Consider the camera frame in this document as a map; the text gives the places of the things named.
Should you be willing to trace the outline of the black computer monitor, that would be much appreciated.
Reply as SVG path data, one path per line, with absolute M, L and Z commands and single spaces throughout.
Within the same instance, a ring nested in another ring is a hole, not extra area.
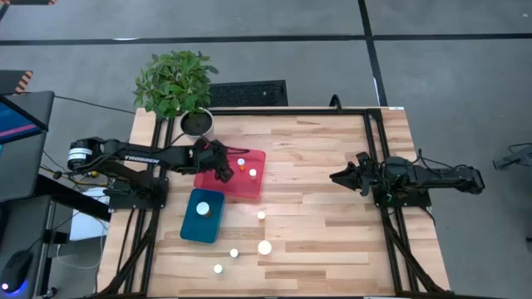
M 33 195 L 55 94 L 0 95 L 0 203 Z

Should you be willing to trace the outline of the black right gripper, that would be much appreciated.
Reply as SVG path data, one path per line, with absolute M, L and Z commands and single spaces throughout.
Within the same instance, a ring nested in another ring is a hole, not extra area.
M 361 191 L 361 196 L 368 196 L 371 187 L 377 187 L 379 192 L 387 194 L 389 186 L 386 179 L 387 162 L 379 162 L 370 157 L 367 152 L 356 155 L 359 166 L 348 161 L 344 170 L 333 173 L 330 179 L 340 179 L 340 184 L 353 191 Z

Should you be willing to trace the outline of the green leafy plant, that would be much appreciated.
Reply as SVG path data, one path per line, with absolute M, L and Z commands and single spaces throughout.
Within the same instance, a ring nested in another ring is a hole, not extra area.
M 154 54 L 135 79 L 134 106 L 166 119 L 201 113 L 210 104 L 210 77 L 218 72 L 199 51 Z

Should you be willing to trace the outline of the grey operator desk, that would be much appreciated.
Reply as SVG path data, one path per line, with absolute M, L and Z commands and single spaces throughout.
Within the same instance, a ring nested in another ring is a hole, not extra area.
M 51 249 L 67 241 L 67 235 L 54 223 L 57 205 L 73 208 L 100 220 L 110 221 L 108 206 L 53 179 L 40 175 L 33 195 L 0 203 L 5 227 L 0 235 L 0 272 L 18 251 L 32 253 L 32 263 L 22 287 L 11 294 L 0 290 L 0 299 L 32 299 L 53 297 L 55 289 L 48 285 L 52 270 Z

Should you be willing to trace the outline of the translucent red plastic bin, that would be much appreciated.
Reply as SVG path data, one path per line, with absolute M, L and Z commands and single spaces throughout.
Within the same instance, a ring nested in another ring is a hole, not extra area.
M 209 171 L 197 174 L 194 186 L 198 189 L 209 189 L 219 191 L 226 195 L 259 199 L 261 196 L 262 182 L 264 178 L 264 168 L 266 154 L 261 150 L 251 149 L 247 154 L 229 154 L 227 156 L 229 167 L 234 171 L 233 178 L 228 183 L 222 183 L 215 178 L 215 172 Z M 245 160 L 245 171 L 240 171 L 237 160 Z M 249 177 L 249 171 L 256 169 L 258 172 L 256 179 Z

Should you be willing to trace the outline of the black computer mouse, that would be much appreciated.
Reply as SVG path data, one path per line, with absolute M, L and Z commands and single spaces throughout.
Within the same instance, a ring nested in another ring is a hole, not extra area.
M 26 280 L 32 258 L 28 250 L 15 252 L 0 272 L 0 290 L 7 294 L 18 291 Z

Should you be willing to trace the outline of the white box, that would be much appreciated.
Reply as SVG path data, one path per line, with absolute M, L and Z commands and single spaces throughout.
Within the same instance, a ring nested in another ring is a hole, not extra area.
M 88 189 L 83 194 L 107 205 L 109 197 L 104 195 L 104 187 Z M 81 241 L 89 238 L 98 238 L 107 235 L 110 224 L 108 221 L 93 218 L 74 209 L 72 211 L 70 241 Z

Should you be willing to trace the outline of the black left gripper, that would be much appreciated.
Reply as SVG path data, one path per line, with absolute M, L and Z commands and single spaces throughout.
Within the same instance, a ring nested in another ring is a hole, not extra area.
M 234 176 L 229 167 L 227 154 L 247 154 L 249 149 L 226 147 L 218 140 L 198 139 L 194 143 L 195 158 L 198 160 L 199 172 L 218 171 L 218 180 L 228 183 Z

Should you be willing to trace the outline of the white plant pot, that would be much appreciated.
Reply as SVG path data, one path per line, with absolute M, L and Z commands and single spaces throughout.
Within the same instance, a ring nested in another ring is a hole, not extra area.
M 214 117 L 209 110 L 185 112 L 179 122 L 182 132 L 191 140 L 211 139 L 214 136 Z

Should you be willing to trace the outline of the black aluminium table frame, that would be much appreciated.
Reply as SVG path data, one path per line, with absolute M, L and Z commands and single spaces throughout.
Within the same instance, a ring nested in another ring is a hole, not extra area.
M 329 178 L 363 151 L 414 158 L 405 111 L 380 113 L 376 120 L 325 107 L 219 110 L 217 139 L 266 154 L 260 199 L 227 198 L 218 240 L 193 243 L 180 230 L 194 180 L 169 174 L 151 268 L 138 264 L 126 290 L 150 297 L 288 297 L 420 289 L 403 258 L 389 258 L 383 214 L 372 198 Z M 273 246 L 267 256 L 258 252 L 263 240 Z

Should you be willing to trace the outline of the hazard striped floor mat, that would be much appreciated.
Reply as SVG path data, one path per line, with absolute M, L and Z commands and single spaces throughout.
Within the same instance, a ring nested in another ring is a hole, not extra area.
M 0 94 L 21 94 L 27 90 L 33 71 L 0 70 Z

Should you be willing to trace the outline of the grey stand base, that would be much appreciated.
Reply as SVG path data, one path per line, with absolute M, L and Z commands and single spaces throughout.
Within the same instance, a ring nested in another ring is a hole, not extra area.
M 492 161 L 495 169 L 506 169 L 513 164 L 532 167 L 532 142 L 508 145 L 507 150 L 508 155 Z

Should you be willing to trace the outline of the blue plastic bin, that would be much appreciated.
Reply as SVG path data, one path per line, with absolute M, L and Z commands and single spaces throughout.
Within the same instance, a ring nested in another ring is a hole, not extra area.
M 218 191 L 194 189 L 189 198 L 185 217 L 180 230 L 180 237 L 199 243 L 215 243 L 224 214 L 225 196 Z M 207 202 L 211 207 L 211 216 L 203 218 L 196 211 L 199 202 Z

